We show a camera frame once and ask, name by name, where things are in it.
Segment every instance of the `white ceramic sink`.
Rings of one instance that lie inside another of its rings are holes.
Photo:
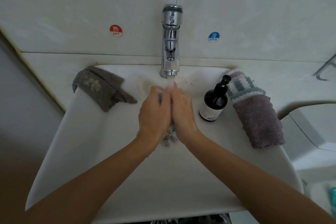
[[[105,113],[79,88],[53,139],[29,193],[26,208],[131,142],[150,87],[165,87],[160,66],[100,65],[123,78],[138,103],[118,103]],[[198,115],[204,94],[229,69],[182,66],[175,81],[192,96],[198,128],[213,141],[302,192],[281,146],[255,150],[229,100],[215,122]],[[243,210],[237,197],[177,142],[157,149],[115,191],[93,223],[127,223]]]

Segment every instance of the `red hot sticker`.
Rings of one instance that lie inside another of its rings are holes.
[[[112,25],[110,27],[110,33],[113,36],[120,37],[123,34],[123,30],[118,25]]]

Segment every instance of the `person's left arm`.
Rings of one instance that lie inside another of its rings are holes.
[[[90,223],[126,178],[151,154],[171,121],[171,98],[152,87],[139,114],[139,133],[126,147],[72,179],[36,203],[19,223]]]

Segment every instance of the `toilet tank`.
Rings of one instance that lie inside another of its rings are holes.
[[[336,104],[300,107],[281,122],[283,148],[296,170],[336,166]]]

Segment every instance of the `hand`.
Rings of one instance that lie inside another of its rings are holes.
[[[139,133],[142,140],[148,140],[153,150],[167,133],[171,122],[171,97],[167,90],[153,86],[139,113]]]
[[[177,137],[185,144],[198,133],[191,97],[179,89],[176,83],[171,91],[173,99],[173,120]]]

